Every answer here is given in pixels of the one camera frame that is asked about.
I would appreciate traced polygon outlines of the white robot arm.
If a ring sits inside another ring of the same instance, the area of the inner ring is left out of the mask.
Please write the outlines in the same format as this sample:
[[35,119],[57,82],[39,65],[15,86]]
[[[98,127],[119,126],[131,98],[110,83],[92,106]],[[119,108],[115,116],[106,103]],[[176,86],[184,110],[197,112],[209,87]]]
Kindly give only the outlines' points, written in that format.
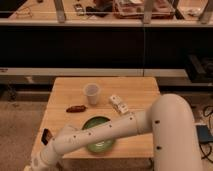
[[145,111],[131,112],[78,130],[65,125],[23,171],[48,171],[66,154],[104,140],[153,135],[155,171],[203,171],[198,135],[189,103],[176,94],[158,97]]

